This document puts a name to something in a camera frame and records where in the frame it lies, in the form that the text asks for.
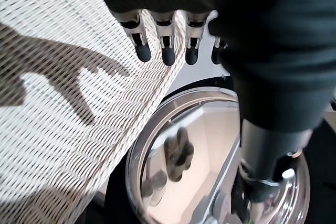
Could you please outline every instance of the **reflected robot hand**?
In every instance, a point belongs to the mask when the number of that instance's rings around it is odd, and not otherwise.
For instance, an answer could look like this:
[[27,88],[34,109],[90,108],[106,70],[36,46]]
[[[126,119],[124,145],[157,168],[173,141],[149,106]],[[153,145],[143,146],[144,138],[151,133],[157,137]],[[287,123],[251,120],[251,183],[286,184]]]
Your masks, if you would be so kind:
[[194,156],[194,146],[189,141],[186,128],[179,128],[176,136],[165,140],[164,154],[169,179],[179,182],[183,171],[190,168]]

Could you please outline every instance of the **white surface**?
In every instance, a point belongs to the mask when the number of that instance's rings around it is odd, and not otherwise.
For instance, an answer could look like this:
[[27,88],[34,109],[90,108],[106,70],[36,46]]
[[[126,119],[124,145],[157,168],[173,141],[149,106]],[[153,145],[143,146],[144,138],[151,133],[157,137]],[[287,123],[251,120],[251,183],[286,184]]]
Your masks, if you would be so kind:
[[156,110],[166,67],[149,13],[141,63],[103,0],[0,0],[0,223],[74,223]]

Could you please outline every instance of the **black fingertip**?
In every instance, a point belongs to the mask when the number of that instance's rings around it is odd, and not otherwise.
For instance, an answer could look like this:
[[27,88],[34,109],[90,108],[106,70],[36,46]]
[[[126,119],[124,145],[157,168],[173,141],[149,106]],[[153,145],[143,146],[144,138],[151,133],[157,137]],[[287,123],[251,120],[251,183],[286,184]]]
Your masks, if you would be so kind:
[[193,65],[198,59],[198,49],[191,47],[187,48],[185,51],[185,61],[188,65]]
[[175,62],[174,48],[163,48],[162,49],[162,61],[165,65],[171,66]]
[[151,59],[151,51],[148,43],[146,43],[146,45],[137,45],[135,51],[137,52],[136,54],[138,55],[139,60],[142,62],[147,62]]
[[220,57],[221,56],[221,53],[220,53],[220,49],[219,48],[217,48],[217,47],[214,47],[213,49],[212,49],[212,53],[211,53],[211,61],[212,61],[212,63],[213,64],[215,64],[215,65],[218,65],[218,64],[221,64],[220,62]]

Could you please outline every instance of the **white woven mesh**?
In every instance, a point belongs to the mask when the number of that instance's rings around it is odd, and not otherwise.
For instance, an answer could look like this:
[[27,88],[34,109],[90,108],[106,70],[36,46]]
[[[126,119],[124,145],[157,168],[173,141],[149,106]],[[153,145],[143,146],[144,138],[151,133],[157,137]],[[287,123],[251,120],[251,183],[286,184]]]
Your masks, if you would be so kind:
[[103,0],[0,0],[0,223],[72,223],[183,65],[141,63]]

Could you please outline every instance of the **robotic hand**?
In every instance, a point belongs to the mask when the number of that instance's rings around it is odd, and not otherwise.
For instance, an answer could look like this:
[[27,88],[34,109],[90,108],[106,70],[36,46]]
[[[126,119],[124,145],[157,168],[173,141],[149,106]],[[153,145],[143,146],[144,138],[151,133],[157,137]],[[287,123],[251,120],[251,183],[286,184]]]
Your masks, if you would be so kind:
[[189,65],[197,61],[208,13],[218,11],[209,24],[216,36],[212,61],[230,72],[239,98],[244,191],[253,202],[275,193],[295,170],[336,86],[336,0],[105,2],[141,61],[150,60],[141,9],[152,12],[168,66],[175,60],[175,10],[186,11]]

